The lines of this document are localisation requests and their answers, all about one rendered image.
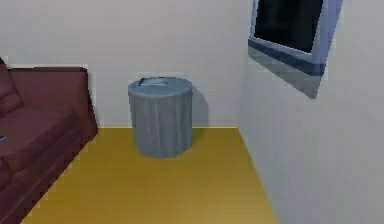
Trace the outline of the grey round bin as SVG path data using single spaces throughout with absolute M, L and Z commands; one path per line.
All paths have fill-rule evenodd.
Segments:
M 128 86 L 134 143 L 152 158 L 171 158 L 192 146 L 192 83 L 148 77 Z

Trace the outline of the dark red sofa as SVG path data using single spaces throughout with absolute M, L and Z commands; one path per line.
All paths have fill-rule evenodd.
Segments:
M 85 68 L 0 58 L 0 224 L 20 224 L 97 132 Z

